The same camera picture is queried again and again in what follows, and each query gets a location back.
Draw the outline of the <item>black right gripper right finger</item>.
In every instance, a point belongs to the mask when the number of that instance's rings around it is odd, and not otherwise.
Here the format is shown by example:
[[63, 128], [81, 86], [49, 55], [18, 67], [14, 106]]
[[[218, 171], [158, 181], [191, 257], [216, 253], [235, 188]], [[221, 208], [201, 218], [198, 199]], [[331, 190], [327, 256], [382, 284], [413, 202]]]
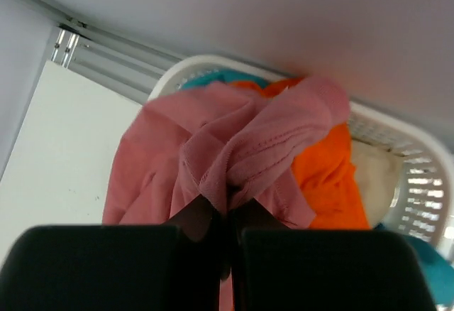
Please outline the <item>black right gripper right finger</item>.
[[290, 229], [252, 200], [228, 215], [236, 310], [434, 310], [413, 250], [389, 231]]

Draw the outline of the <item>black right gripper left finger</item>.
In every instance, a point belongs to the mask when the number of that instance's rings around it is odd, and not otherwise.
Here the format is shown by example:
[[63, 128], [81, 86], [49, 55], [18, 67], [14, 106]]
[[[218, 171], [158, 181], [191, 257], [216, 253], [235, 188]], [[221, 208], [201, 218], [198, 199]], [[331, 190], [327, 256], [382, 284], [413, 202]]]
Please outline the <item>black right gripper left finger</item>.
[[2, 310], [217, 310], [221, 215], [197, 197], [147, 226], [39, 226], [1, 268]]

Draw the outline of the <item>orange t shirt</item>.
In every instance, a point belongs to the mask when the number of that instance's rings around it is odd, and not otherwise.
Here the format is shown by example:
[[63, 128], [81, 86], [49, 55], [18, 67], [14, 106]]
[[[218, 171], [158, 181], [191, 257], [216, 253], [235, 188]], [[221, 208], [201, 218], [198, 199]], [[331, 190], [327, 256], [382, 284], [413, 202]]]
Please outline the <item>orange t shirt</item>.
[[290, 227], [368, 229], [350, 160], [346, 93], [316, 77], [233, 86], [263, 107], [236, 136], [228, 208], [256, 200]]

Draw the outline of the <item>pink t shirt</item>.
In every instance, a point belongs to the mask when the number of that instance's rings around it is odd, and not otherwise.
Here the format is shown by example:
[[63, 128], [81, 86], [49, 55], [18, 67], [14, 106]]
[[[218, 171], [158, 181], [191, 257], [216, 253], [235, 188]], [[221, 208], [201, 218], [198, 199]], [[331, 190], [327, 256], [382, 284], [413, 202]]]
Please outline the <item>pink t shirt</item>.
[[272, 98], [215, 82], [151, 100], [118, 145], [102, 222], [161, 224], [202, 196], [222, 216], [257, 200], [305, 229], [316, 215], [292, 162], [349, 113], [347, 94], [316, 77]]

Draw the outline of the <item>beige t shirt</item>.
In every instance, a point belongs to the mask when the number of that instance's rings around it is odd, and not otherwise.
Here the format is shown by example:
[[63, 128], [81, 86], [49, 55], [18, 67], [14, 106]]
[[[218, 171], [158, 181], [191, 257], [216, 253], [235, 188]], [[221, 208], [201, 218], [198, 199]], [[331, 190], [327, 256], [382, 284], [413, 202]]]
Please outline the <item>beige t shirt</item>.
[[404, 159], [384, 149], [353, 141], [351, 163], [355, 182], [370, 227], [376, 227], [388, 213], [399, 183]]

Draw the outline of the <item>teal t shirt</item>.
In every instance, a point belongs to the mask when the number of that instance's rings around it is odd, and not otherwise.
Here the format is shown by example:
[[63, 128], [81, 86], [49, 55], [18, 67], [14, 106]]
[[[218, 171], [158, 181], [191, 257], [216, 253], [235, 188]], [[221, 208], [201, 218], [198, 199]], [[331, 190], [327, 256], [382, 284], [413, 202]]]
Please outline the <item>teal t shirt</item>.
[[[300, 78], [289, 78], [281, 81], [269, 81], [258, 76], [235, 70], [219, 70], [187, 80], [181, 89], [205, 87], [211, 82], [224, 84], [244, 82], [246, 87], [261, 89], [263, 94], [274, 96], [301, 81]], [[435, 250], [432, 245], [413, 236], [405, 236], [406, 242], [415, 251], [421, 272], [437, 304], [448, 305], [453, 301], [453, 267]]]

